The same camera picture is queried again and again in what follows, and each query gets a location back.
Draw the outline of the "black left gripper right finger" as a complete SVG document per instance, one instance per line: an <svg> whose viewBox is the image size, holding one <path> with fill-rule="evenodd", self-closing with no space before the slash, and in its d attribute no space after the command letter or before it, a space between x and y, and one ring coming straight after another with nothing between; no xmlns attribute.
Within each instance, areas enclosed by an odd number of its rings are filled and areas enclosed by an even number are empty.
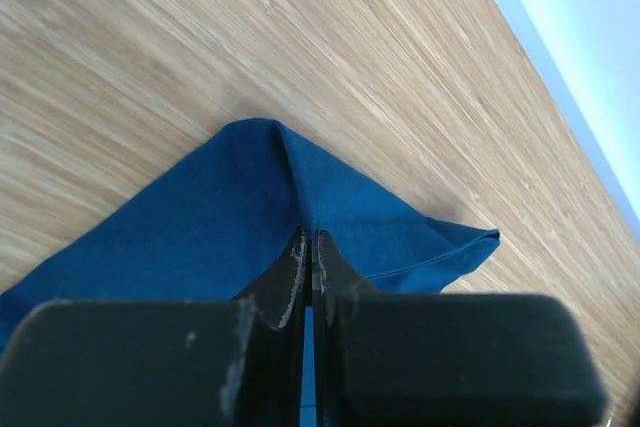
<svg viewBox="0 0 640 427"><path fill-rule="evenodd" d="M321 426L592 426L605 414L583 335L555 298L385 293L326 231L311 285Z"/></svg>

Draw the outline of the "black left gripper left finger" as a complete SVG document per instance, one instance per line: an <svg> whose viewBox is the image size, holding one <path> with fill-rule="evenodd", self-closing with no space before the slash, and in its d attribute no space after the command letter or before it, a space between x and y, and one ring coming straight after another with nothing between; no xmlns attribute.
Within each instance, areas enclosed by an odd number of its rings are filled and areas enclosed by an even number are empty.
<svg viewBox="0 0 640 427"><path fill-rule="evenodd" d="M228 301L60 300L1 361L5 426L295 426L307 239Z"/></svg>

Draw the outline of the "blue printed t-shirt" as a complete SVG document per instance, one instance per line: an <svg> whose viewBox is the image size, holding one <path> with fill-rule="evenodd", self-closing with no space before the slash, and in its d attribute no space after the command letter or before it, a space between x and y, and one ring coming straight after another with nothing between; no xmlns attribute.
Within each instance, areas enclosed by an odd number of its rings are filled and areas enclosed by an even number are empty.
<svg viewBox="0 0 640 427"><path fill-rule="evenodd" d="M1 297L1 353L38 306L80 301L228 301L296 231L328 232L346 261L388 292L437 293L499 246L482 230L421 214L283 124L226 125L119 210ZM300 420L314 405L304 342Z"/></svg>

